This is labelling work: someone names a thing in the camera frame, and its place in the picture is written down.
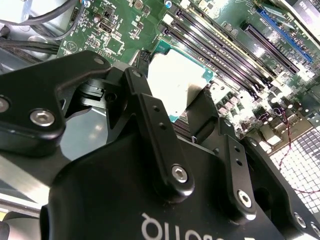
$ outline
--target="black cable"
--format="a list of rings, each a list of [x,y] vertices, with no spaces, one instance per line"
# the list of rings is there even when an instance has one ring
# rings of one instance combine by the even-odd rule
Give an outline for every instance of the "black cable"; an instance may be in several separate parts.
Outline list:
[[[59,50],[59,45],[39,42],[39,41],[20,41],[20,40],[4,40],[0,39],[0,47],[7,46],[7,47],[36,47],[42,49],[54,49]]]
[[[82,5],[75,20],[72,23],[72,26],[70,27],[70,29],[68,31],[66,31],[64,34],[60,35],[60,36],[45,36],[45,35],[41,35],[42,37],[48,39],[48,40],[52,40],[52,41],[57,41],[57,40],[61,40],[64,39],[65,37],[69,36],[71,34],[71,32],[76,28],[76,26],[78,25],[80,18],[82,16],[82,13],[84,12],[85,6]]]
[[[35,46],[6,46],[6,47],[13,48],[13,49],[28,50],[32,52],[38,52],[38,53],[50,54],[50,55],[57,55],[58,53],[58,50],[56,49],[41,48],[41,47],[35,47]]]
[[[43,14],[40,16],[31,17],[28,20],[21,23],[5,21],[5,20],[0,20],[0,23],[6,24],[6,25],[14,25],[14,26],[31,26],[31,25],[44,24],[59,17],[61,14],[65,13],[68,9],[73,7],[77,1],[78,0],[67,0],[64,4],[62,4],[61,6],[57,7],[56,9],[50,12],[47,12],[46,14]]]

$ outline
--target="capacitor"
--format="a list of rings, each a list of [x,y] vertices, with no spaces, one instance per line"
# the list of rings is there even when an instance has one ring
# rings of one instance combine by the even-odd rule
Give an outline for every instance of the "capacitor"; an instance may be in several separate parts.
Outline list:
[[[263,107],[260,107],[257,111],[255,111],[254,116],[256,117],[256,119],[260,120],[262,117],[267,115],[266,110]]]
[[[268,124],[268,118],[266,116],[261,117],[260,121],[263,123],[263,125]]]
[[[164,0],[164,5],[167,9],[172,7],[172,1],[170,0]]]
[[[294,108],[295,108],[296,110],[298,110],[298,111],[301,111],[302,109],[304,109],[304,108],[302,107],[301,103],[298,102],[298,101],[294,102],[293,106],[294,106]]]
[[[93,17],[93,21],[97,24],[97,23],[100,23],[102,21],[103,17],[101,14],[99,13],[96,13]]]
[[[284,96],[284,93],[276,86],[273,88],[273,92],[278,98],[282,98]]]
[[[235,109],[231,109],[230,111],[234,121],[238,122],[240,120],[240,116]]]
[[[283,103],[286,105],[286,107],[288,108],[288,109],[292,109],[293,108],[293,104],[288,100],[288,99],[286,99],[286,98],[283,98]]]
[[[247,125],[245,123],[241,123],[241,128],[245,133],[248,132],[248,128],[247,128]]]
[[[240,102],[236,106],[238,107],[241,114],[244,114],[246,112],[245,107]]]
[[[268,100],[271,102],[271,103],[276,103],[277,102],[277,98],[276,96],[271,92],[268,96]]]

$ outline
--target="silver screw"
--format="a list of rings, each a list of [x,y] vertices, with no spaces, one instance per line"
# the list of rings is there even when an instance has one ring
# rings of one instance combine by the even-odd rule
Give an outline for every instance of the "silver screw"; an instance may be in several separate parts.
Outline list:
[[[304,229],[307,227],[306,222],[303,220],[302,217],[300,217],[298,213],[295,212],[294,217],[301,227],[303,227]]]
[[[89,8],[90,5],[91,5],[91,2],[89,0],[84,0],[83,1],[83,5],[84,5],[85,8]]]
[[[172,175],[180,183],[185,183],[188,180],[188,174],[181,166],[173,166]]]
[[[30,115],[31,121],[41,127],[49,127],[55,122],[55,117],[51,112],[45,110],[35,110]]]
[[[240,202],[244,206],[246,206],[248,209],[252,207],[252,201],[251,201],[250,197],[248,196],[248,194],[246,194],[242,190],[238,190],[237,194],[238,194],[238,198],[239,198]]]
[[[10,105],[7,100],[4,98],[0,97],[0,113],[4,113],[9,109]]]
[[[313,222],[311,222],[311,227],[313,231],[320,237],[320,229]]]

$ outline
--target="cable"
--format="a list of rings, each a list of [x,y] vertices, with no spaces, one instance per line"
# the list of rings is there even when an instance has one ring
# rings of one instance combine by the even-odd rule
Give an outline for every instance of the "cable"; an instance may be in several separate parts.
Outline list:
[[[56,9],[50,12],[47,12],[46,14],[43,14],[40,16],[31,17],[28,20],[21,23],[5,21],[5,20],[0,20],[0,23],[6,24],[6,25],[14,25],[14,26],[31,26],[31,25],[44,24],[59,17],[61,14],[65,13],[68,9],[73,7],[77,1],[78,0],[67,0],[64,4],[62,4],[61,6],[57,7]]]
[[[80,18],[82,16],[82,13],[84,12],[85,6],[82,5],[75,20],[72,23],[72,26],[70,27],[70,29],[68,31],[66,31],[64,34],[60,35],[60,36],[45,36],[45,35],[41,35],[42,37],[48,39],[48,40],[52,40],[52,41],[57,41],[57,40],[61,40],[64,39],[65,37],[69,36],[71,34],[71,32],[76,28],[76,26],[78,25]]]
[[[59,50],[59,45],[39,42],[39,41],[20,41],[20,40],[4,40],[0,39],[0,47],[7,46],[7,47],[36,47],[36,48],[43,48],[43,49],[54,49]]]
[[[38,52],[38,53],[50,54],[50,55],[57,55],[58,53],[58,50],[56,49],[41,48],[41,47],[35,47],[35,46],[6,46],[6,47],[13,48],[13,49],[28,50],[32,52]]]
[[[289,154],[289,152],[291,151],[291,143],[292,143],[292,140],[291,140],[291,132],[290,132],[290,124],[289,124],[289,120],[286,116],[286,113],[283,112],[283,117],[284,119],[287,121],[287,128],[288,128],[288,139],[289,139],[289,149],[288,151],[285,153],[285,155],[283,156],[283,158],[280,160],[280,163],[279,163],[279,171],[281,172],[281,166],[284,162],[284,159],[287,157],[287,155]],[[315,194],[315,193],[320,193],[320,190],[316,190],[316,191],[303,191],[303,190],[299,190],[299,189],[296,189],[296,188],[292,188],[293,190],[295,190],[296,192],[299,192],[299,193],[302,193],[302,194]]]

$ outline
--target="mounting hole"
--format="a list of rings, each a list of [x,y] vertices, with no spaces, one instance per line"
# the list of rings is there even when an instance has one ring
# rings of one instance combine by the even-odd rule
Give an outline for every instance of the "mounting hole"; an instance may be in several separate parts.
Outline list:
[[[242,162],[241,162],[238,158],[236,158],[235,161],[236,161],[236,163],[237,163],[239,166],[242,166],[242,165],[243,165]]]
[[[137,72],[136,70],[133,70],[132,73],[133,73],[134,75],[136,75],[137,77],[139,77],[139,78],[142,77],[141,73],[140,73],[140,72]]]
[[[107,103],[112,103],[117,99],[117,95],[113,92],[108,93],[105,95],[105,100]]]
[[[224,122],[225,122],[225,124],[226,124],[228,127],[231,127],[231,122],[229,122],[228,119],[225,119]]]
[[[100,59],[100,58],[98,58],[98,57],[95,57],[95,58],[94,58],[94,61],[95,61],[97,64],[101,64],[101,65],[105,64],[105,61],[103,61],[102,59]]]
[[[159,109],[156,105],[154,105],[152,108],[153,108],[153,110],[155,110],[156,112],[160,112],[160,109]]]
[[[160,122],[160,123],[159,123],[159,127],[160,127],[162,130],[166,130],[166,129],[167,129],[166,125],[164,125],[163,122]]]

